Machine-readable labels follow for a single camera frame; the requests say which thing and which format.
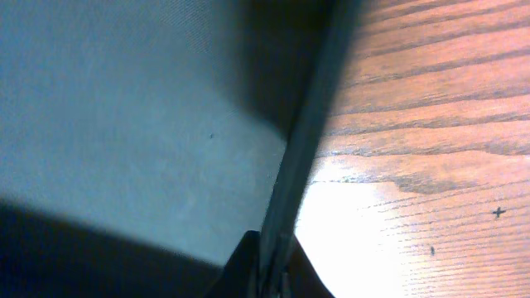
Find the wood grain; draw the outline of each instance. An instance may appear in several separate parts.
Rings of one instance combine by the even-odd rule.
[[[320,278],[530,297],[530,0],[378,0],[362,24],[296,226]]]

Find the gray fabric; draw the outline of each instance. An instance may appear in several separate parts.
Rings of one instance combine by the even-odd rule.
[[[238,6],[0,10],[0,195],[216,264],[260,228],[285,137],[241,104]]]

